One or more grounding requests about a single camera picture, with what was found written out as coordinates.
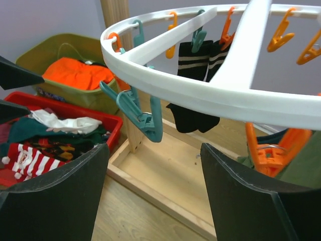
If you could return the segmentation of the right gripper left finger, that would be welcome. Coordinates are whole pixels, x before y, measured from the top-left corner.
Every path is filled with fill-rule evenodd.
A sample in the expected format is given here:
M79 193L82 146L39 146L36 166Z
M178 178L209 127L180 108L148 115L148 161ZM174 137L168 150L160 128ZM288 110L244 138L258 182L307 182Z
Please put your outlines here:
M91 240L109 147L1 191L1 240Z

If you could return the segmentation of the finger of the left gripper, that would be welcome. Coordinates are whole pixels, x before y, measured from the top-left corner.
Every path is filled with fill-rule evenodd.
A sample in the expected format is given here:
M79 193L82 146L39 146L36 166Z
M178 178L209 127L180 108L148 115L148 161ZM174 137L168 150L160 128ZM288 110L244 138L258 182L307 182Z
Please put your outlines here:
M4 90L44 83L41 75L1 56L1 88Z
M1 100L0 105L0 121L1 124L9 122L13 119L20 118L25 115L29 115L30 110L22 105L18 105L12 102Z

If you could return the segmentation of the dark green sock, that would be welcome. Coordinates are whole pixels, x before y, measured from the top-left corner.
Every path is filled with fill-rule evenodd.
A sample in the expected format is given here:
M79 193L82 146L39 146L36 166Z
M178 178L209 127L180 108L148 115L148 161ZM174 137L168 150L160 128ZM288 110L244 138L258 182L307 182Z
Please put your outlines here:
M92 144L105 144L110 136L103 125L100 125L96 130L89 134L73 134L64 132L46 131L47 127L38 121L29 118L22 117L12 125L10 125L9 135L7 140L1 141L1 157L7 155L9 146L12 143L23 144L23 141L34 137L51 138L56 141L64 143L78 144L85 141Z

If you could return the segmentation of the teal clothes peg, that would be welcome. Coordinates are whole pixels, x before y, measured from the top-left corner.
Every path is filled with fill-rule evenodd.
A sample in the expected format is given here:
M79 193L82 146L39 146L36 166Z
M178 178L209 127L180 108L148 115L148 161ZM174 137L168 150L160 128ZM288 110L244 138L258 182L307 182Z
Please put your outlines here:
M100 82L101 90L113 99L125 116L152 142L159 143L163 138L163 117L161 101L158 97L150 96L151 113L143 112L140 107L137 89L116 93L105 82Z

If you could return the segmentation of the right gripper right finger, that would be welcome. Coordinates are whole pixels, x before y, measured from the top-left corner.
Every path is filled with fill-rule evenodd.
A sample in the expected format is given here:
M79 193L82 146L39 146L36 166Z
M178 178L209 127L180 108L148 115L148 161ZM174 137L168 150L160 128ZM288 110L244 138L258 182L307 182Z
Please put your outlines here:
M283 182L200 150L218 240L320 240L320 190Z

